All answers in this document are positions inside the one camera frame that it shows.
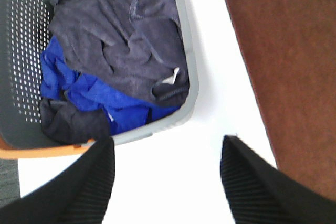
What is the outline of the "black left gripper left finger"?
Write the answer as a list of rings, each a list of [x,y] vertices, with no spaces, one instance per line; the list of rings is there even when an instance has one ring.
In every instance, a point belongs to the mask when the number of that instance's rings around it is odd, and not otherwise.
[[[54,179],[1,208],[1,223],[102,223],[114,176],[114,142],[107,137]]]

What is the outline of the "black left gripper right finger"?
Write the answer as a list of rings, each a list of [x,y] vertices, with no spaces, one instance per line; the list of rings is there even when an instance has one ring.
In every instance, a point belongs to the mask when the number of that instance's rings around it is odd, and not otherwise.
[[[335,201],[273,168],[236,136],[224,136],[220,174],[235,223],[335,223]]]

